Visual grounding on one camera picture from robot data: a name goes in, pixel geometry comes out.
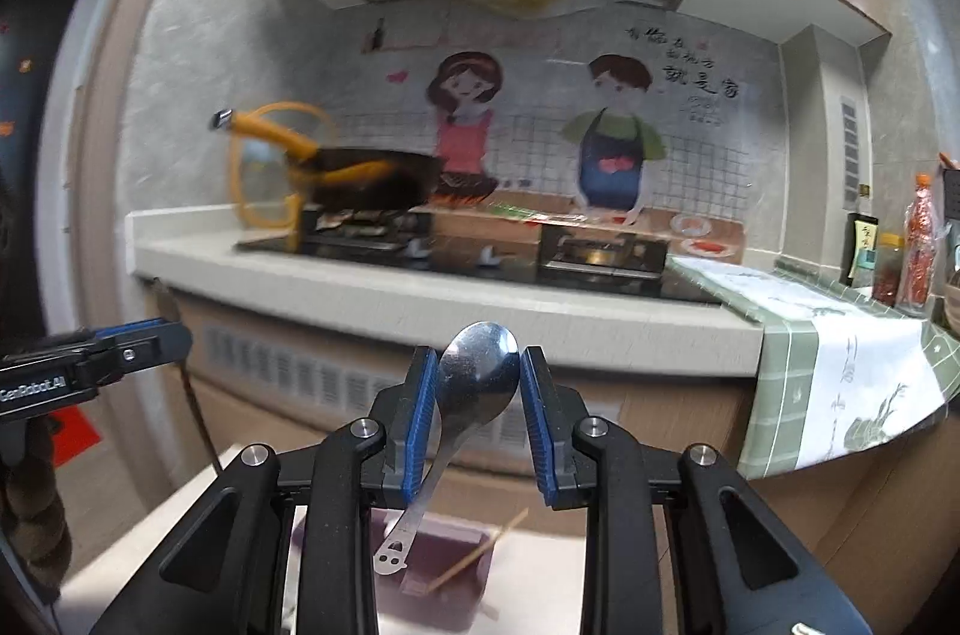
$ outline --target metal spoon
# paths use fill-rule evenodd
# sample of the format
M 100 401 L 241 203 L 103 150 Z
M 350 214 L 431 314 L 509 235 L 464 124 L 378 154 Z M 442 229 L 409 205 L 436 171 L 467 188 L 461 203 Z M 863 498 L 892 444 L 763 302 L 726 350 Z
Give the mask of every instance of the metal spoon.
M 373 557 L 378 574 L 390 576 L 407 566 L 407 553 L 443 470 L 473 432 L 503 412 L 519 383 L 520 354 L 509 330 L 483 321 L 453 338 L 437 369 L 440 446 L 414 501 Z

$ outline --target chopstick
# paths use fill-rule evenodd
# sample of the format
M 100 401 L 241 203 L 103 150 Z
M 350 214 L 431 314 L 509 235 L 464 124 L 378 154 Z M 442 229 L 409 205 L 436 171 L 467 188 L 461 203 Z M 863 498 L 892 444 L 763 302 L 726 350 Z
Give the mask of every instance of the chopstick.
M 517 513 L 517 515 L 515 515 L 514 518 L 510 519 L 507 523 L 505 523 L 505 525 L 501 526 L 501 528 L 498 530 L 496 535 L 493 535 L 493 537 L 488 538 L 486 542 L 481 543 L 480 545 L 475 547 L 475 549 L 472 550 L 472 552 L 469 552 L 467 556 L 465 556 L 463 559 L 461 559 L 459 562 L 453 565 L 449 570 L 447 570 L 441 576 L 437 576 L 435 579 L 430 581 L 430 583 L 426 585 L 422 593 L 424 595 L 432 595 L 436 590 L 440 589 L 440 587 L 442 587 L 443 584 L 447 583 L 450 579 L 453 579 L 453 577 L 457 576 L 459 573 L 462 573 L 462 571 L 464 571 L 465 569 L 467 569 L 467 567 L 472 565 L 479 557 L 483 556 L 486 552 L 491 550 L 493 546 L 496 545 L 496 542 L 500 538 L 502 538 L 505 534 L 507 534 L 507 532 L 509 532 L 512 528 L 517 526 L 520 522 L 522 522 L 522 520 L 527 518 L 529 514 L 530 514 L 530 508 L 528 507 L 523 508 L 523 510 L 521 510 L 520 513 Z

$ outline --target white countertop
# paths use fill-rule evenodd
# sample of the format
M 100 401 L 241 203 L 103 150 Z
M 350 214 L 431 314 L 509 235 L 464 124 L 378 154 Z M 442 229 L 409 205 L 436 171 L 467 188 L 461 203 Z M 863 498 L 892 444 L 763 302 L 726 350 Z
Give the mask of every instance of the white countertop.
M 757 374 L 761 328 L 722 306 L 235 253 L 241 229 L 229 205 L 135 212 L 126 225 L 132 274 L 299 323 L 443 349 L 466 325 L 496 321 L 560 365 Z
M 239 453 L 222 455 L 224 465 Z M 214 480 L 208 467 L 112 547 L 67 581 L 56 603 L 61 635 L 86 635 L 190 505 Z M 575 635 L 580 630 L 584 540 L 515 529 L 493 550 L 481 610 L 472 635 Z M 381 635 L 425 635 L 438 630 L 381 616 Z

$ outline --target vent grille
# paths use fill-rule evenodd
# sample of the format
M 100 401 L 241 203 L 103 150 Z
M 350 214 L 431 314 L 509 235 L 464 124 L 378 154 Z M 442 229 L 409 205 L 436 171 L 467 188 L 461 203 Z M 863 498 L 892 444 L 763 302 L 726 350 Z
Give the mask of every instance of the vent grille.
M 860 142 L 857 137 L 856 109 L 848 101 L 840 101 L 843 115 L 843 206 L 848 212 L 856 210 L 860 189 Z
M 399 384 L 382 372 L 367 373 L 347 369 L 305 352 L 241 336 L 228 328 L 205 328 L 208 362 L 220 370 L 237 375 L 261 387 L 269 388 L 288 400 L 320 405 L 338 413 L 344 423 L 370 412 L 373 399 L 385 388 Z M 587 403 L 590 414 L 616 422 L 620 405 Z M 430 445 L 436 448 L 440 420 L 434 410 Z M 526 420 L 520 395 L 514 398 L 493 422 L 481 427 L 467 442 L 474 451 L 499 451 L 508 456 L 529 458 Z

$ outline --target spice jar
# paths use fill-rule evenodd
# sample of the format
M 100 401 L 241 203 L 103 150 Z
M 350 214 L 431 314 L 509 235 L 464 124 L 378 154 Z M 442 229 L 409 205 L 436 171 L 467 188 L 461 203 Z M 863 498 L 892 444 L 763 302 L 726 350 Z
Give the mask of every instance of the spice jar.
M 880 234 L 880 245 L 877 247 L 872 297 L 890 307 L 894 306 L 902 269 L 904 269 L 904 237 L 893 232 L 883 232 Z

